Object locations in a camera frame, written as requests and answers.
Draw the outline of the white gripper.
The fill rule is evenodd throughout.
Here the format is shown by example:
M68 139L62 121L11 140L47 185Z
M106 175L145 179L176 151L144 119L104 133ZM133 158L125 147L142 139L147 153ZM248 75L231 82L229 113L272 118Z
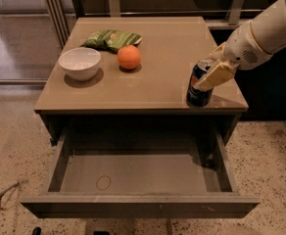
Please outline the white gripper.
M225 43L218 45L206 58L205 69L208 72L197 84L204 91L211 90L232 79L237 68L252 70L271 57L272 55L257 43L252 28L240 26L231 33Z

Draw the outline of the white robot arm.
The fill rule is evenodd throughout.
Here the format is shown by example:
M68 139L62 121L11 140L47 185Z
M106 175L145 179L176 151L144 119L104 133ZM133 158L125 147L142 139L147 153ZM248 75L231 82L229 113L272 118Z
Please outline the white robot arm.
M198 62L205 73L191 78L191 86L208 91L249 71L286 48L286 0L277 0L252 20L236 28L210 55Z

